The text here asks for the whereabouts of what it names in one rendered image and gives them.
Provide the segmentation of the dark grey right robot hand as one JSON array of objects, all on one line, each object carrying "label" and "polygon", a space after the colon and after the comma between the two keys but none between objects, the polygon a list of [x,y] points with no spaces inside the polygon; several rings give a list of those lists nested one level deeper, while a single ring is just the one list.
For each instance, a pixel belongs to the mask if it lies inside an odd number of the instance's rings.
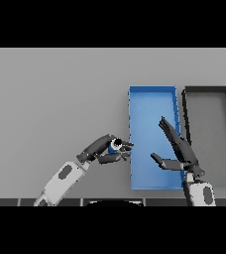
[{"label": "dark grey right robot hand", "polygon": [[156,153],[152,153],[151,157],[163,170],[187,171],[193,173],[196,178],[201,178],[205,172],[200,168],[198,159],[192,150],[190,144],[178,135],[175,128],[162,117],[159,126],[168,138],[176,159],[164,159]]}]

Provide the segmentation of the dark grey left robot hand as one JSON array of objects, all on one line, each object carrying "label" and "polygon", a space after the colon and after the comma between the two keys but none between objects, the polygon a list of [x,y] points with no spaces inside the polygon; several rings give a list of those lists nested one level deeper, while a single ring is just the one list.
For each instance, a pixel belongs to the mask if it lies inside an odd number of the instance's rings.
[{"label": "dark grey left robot hand", "polygon": [[81,164],[84,164],[85,162],[93,162],[94,160],[98,160],[99,164],[114,163],[121,159],[126,161],[134,144],[121,139],[123,142],[122,148],[117,153],[110,154],[108,152],[108,146],[115,138],[118,137],[109,134],[98,138],[76,156],[77,160]]}]

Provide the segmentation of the blue pipe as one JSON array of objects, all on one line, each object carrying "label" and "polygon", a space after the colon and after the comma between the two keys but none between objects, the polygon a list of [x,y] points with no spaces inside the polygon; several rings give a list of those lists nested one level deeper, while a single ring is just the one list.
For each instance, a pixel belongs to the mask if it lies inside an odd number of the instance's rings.
[{"label": "blue pipe", "polygon": [[110,154],[117,153],[123,146],[123,142],[120,138],[113,139],[109,146],[108,146],[108,152]]}]

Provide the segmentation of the dark grey bin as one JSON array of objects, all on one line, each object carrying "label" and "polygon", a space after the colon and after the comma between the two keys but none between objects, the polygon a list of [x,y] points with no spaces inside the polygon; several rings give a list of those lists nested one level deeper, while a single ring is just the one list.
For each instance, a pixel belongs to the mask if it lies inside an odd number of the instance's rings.
[{"label": "dark grey bin", "polygon": [[181,95],[186,138],[203,178],[226,188],[226,85],[186,86]]}]

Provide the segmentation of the blue bin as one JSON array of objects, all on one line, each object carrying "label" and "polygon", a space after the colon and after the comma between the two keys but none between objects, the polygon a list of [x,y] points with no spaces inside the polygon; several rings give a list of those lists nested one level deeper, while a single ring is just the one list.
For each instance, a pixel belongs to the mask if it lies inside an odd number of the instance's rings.
[{"label": "blue bin", "polygon": [[131,154],[131,189],[181,190],[183,172],[163,170],[152,159],[156,153],[175,160],[171,144],[159,127],[162,117],[180,135],[180,120],[174,85],[130,85],[129,140],[134,144]]}]

